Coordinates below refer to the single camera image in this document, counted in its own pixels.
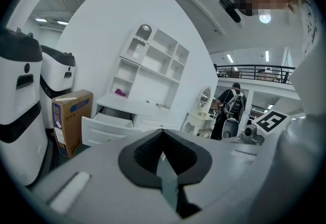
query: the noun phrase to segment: drawer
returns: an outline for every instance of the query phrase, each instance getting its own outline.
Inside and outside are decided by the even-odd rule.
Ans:
[[[180,127],[178,127],[178,124],[176,123],[165,122],[162,120],[157,120],[155,118],[144,116],[137,116],[134,126],[144,130],[154,130],[160,128],[180,130]]]
[[[93,146],[140,133],[132,121],[98,113],[94,119],[82,117],[81,138],[84,145]]]

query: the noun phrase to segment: open drawer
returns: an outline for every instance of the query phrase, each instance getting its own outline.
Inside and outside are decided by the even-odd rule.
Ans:
[[[118,138],[140,133],[132,121],[98,113],[94,119],[82,117],[81,135],[84,145],[103,144]]]

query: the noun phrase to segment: railing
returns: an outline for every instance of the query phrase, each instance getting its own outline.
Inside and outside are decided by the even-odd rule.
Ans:
[[[243,79],[255,79],[270,82],[286,83],[290,85],[289,76],[295,70],[294,67],[282,67],[272,65],[232,65],[217,66],[214,64],[218,77],[231,77]]]

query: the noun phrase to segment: ceiling light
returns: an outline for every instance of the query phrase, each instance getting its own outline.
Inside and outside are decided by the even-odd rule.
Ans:
[[[228,54],[228,58],[229,58],[229,60],[230,60],[231,63],[234,63],[233,62],[233,59],[231,58],[231,56],[229,54]]]
[[[269,23],[270,20],[271,20],[271,16],[268,14],[268,13],[264,13],[264,14],[261,14],[259,16],[259,20],[262,22],[262,23]]]
[[[266,62],[269,62],[269,51],[266,51]]]
[[[36,18],[35,20],[38,22],[47,22],[45,18]]]
[[[67,22],[64,22],[64,21],[57,21],[57,23],[61,24],[61,25],[68,25]]]

